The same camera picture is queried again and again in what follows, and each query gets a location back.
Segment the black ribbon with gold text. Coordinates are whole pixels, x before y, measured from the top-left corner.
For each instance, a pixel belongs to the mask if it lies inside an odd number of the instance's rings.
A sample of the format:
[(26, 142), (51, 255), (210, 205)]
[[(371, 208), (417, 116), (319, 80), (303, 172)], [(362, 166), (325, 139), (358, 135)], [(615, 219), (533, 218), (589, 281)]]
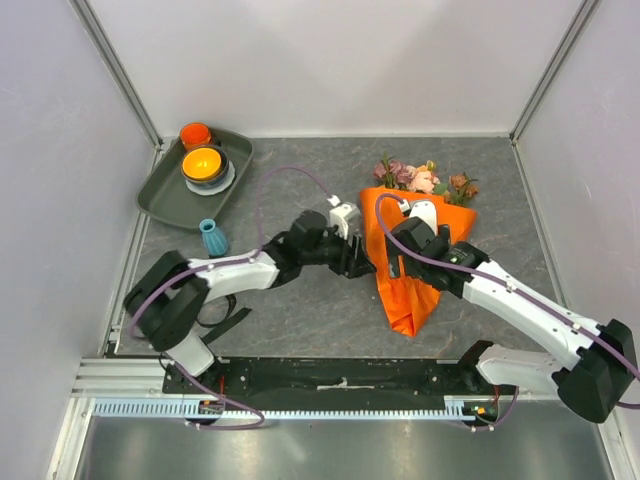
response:
[(251, 312), (252, 309), (248, 307), (242, 307), (236, 309), (237, 298), (235, 295), (226, 295), (225, 300), (227, 302), (227, 311), (225, 316), (218, 322), (205, 322), (200, 318), (196, 319), (196, 324), (201, 328), (207, 330), (207, 332), (201, 336), (201, 340), (205, 345), (209, 345), (229, 330), (237, 326), (243, 321)]

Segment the orange flower bouquet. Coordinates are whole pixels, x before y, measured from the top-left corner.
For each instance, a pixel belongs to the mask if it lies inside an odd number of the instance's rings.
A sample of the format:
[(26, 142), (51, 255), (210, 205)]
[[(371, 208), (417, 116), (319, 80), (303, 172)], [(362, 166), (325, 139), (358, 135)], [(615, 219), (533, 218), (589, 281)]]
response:
[(392, 193), (408, 201), (432, 201), (438, 221), (450, 227), (451, 239), (456, 242), (471, 234), (477, 213), (468, 204), (477, 195), (478, 187), (466, 173), (439, 176), (431, 160), (412, 166), (387, 154), (376, 164), (373, 175), (381, 185), (360, 192), (367, 254), (377, 269), (378, 294), (391, 329), (414, 337), (437, 307), (440, 293), (416, 279), (391, 277), (385, 235), (376, 217), (376, 200), (383, 193)]

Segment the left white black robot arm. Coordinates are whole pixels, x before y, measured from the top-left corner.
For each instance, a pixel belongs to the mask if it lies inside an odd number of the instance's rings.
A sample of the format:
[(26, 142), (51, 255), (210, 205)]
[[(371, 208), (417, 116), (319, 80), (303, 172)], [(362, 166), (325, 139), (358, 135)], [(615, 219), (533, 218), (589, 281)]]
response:
[(244, 291), (278, 288), (295, 280), (305, 266), (326, 266), (348, 279), (375, 273), (362, 235), (349, 227), (358, 217), (358, 208), (350, 203), (335, 207), (329, 216), (306, 210), (261, 248), (231, 257), (188, 260), (169, 251), (131, 288), (123, 307), (154, 351), (185, 370), (190, 387), (211, 392), (220, 371), (209, 344), (232, 323), (219, 322), (200, 336), (194, 325), (202, 306)]

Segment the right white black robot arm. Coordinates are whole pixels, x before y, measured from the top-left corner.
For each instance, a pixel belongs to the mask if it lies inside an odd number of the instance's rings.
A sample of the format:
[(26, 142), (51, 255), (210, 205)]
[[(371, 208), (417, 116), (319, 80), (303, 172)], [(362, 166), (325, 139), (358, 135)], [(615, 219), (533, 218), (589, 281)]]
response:
[(557, 396), (581, 418), (603, 423), (619, 406), (639, 368), (631, 329), (572, 312), (527, 287), (467, 242), (451, 243), (422, 219), (384, 231), (392, 274), (404, 273), (484, 308), (516, 327), (541, 351), (491, 341), (474, 345), (458, 381), (477, 394), (492, 385)]

